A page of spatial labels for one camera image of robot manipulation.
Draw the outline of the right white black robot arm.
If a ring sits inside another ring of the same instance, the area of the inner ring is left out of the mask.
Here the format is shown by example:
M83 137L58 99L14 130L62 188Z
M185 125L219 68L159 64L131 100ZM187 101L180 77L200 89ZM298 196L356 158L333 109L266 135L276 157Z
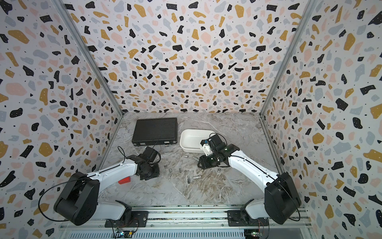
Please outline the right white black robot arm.
M268 218L282 225L301 206L296 186L288 173L278 174L261 166L239 147L227 145L216 135L203 139L200 149L204 152L198 162L200 169L219 167L224 163L244 174L263 191L264 199L249 200L240 208L242 223L251 225L259 218Z

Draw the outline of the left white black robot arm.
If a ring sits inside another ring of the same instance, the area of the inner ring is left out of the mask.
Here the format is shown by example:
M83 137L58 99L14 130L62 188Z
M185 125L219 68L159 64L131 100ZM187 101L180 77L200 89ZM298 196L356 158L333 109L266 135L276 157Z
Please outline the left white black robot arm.
M138 156L126 156L121 162L97 172L77 172L65 184L54 211L76 226L90 220L105 220L106 227L128 226L133 222L131 206L119 200L100 202L98 195L110 185L133 175L140 180L158 177L160 160L161 154L148 146Z

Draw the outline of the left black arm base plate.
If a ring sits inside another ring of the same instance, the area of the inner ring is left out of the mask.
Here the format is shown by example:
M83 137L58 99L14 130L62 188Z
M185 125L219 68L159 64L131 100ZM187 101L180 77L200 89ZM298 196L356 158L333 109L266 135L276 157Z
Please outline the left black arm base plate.
M128 211L125 212L118 220L106 220L105 228L140 228L146 227L147 219L149 216L148 211Z

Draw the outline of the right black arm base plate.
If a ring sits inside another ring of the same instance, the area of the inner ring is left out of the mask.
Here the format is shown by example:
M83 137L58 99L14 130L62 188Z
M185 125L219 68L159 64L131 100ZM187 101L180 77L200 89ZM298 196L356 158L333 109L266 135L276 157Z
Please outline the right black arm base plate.
M267 227L268 218L252 219L246 211L229 210L227 211L227 220L230 227Z

